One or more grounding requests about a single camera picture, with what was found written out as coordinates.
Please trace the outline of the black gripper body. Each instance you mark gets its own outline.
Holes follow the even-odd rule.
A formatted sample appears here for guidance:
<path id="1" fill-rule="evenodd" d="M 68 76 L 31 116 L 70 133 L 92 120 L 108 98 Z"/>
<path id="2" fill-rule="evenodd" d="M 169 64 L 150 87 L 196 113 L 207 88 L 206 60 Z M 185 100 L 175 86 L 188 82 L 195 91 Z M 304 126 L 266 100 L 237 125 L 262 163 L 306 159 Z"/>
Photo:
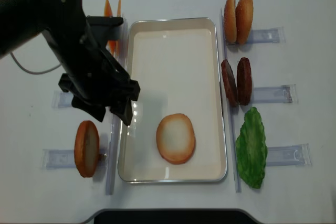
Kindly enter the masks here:
<path id="1" fill-rule="evenodd" d="M 75 42 L 60 43 L 65 73 L 59 80 L 88 105 L 110 108 L 116 100 L 136 101 L 140 86 L 106 49 L 109 40 L 121 38 L 122 17 L 88 17 L 84 34 Z"/>

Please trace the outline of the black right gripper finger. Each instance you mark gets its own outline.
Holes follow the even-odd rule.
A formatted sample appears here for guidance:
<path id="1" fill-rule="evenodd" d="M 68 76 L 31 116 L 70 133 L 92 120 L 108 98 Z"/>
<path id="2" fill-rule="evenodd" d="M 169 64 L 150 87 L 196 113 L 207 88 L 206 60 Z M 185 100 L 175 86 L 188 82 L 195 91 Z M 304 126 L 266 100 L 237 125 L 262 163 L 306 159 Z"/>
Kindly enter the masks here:
<path id="1" fill-rule="evenodd" d="M 132 122 L 133 112 L 130 100 L 116 100 L 110 106 L 110 112 L 118 116 L 122 122 L 129 126 Z"/>

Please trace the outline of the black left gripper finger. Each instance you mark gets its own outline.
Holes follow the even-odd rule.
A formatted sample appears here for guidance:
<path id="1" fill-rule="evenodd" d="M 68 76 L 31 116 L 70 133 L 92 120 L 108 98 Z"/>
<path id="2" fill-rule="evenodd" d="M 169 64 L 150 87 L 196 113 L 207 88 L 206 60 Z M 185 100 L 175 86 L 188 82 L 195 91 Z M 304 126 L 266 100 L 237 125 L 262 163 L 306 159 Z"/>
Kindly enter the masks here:
<path id="1" fill-rule="evenodd" d="M 80 109 L 82 111 L 87 112 L 92 117 L 94 117 L 99 122 L 103 122 L 106 108 L 103 106 L 95 106 L 95 105 L 88 105 L 80 100 L 78 97 L 73 97 L 72 99 L 72 107 L 76 109 Z"/>

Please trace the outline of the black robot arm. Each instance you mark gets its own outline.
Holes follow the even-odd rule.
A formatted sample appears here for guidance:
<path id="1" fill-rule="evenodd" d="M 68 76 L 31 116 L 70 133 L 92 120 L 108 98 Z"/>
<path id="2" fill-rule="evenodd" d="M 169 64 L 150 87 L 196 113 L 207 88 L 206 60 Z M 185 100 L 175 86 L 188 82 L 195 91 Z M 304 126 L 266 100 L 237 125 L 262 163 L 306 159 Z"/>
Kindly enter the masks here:
<path id="1" fill-rule="evenodd" d="M 65 70 L 59 86 L 72 106 L 98 121 L 110 110 L 130 125 L 140 86 L 106 48 L 121 40 L 123 24 L 86 16 L 82 0 L 1 0 L 1 56 L 42 34 Z"/>

